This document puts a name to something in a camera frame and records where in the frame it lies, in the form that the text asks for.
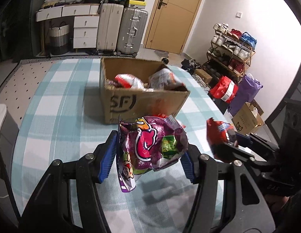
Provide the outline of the person's right hand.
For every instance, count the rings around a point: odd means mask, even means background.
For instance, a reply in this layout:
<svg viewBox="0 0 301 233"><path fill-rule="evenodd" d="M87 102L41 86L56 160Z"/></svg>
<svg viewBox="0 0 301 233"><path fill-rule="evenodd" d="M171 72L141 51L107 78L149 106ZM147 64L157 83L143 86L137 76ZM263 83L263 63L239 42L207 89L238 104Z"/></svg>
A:
<svg viewBox="0 0 301 233"><path fill-rule="evenodd" d="M291 211L297 201L300 198L300 193L295 194L294 196L275 196L275 195L265 195L265 201L268 205L268 208L273 214L279 212L289 212Z"/></svg>

